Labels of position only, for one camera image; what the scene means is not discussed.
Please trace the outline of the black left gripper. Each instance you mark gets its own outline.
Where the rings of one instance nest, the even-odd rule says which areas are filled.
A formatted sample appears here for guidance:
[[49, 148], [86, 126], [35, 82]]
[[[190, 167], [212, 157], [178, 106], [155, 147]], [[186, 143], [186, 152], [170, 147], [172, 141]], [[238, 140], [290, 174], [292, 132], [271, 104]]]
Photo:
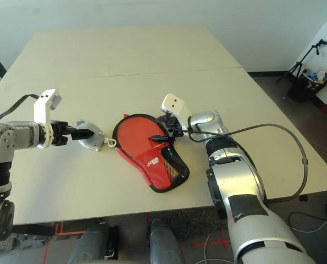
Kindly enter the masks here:
[[71, 135], [72, 140], [86, 140], [92, 137], [92, 135], [78, 135], [78, 134], [94, 134], [90, 129], [77, 129], [68, 125], [64, 121], [52, 121], [52, 130], [53, 130], [53, 146], [64, 146], [68, 142], [66, 135]]

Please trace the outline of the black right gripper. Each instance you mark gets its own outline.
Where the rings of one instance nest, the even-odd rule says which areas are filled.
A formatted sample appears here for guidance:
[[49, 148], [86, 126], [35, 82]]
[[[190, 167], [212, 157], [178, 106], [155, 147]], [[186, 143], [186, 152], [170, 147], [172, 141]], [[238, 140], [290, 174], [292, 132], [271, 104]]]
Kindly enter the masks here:
[[177, 117], [172, 114], [165, 114], [156, 119], [157, 123], [163, 124], [169, 136], [154, 135], [149, 137], [149, 140], [154, 142], [171, 142], [174, 143], [176, 138], [183, 137], [182, 126]]

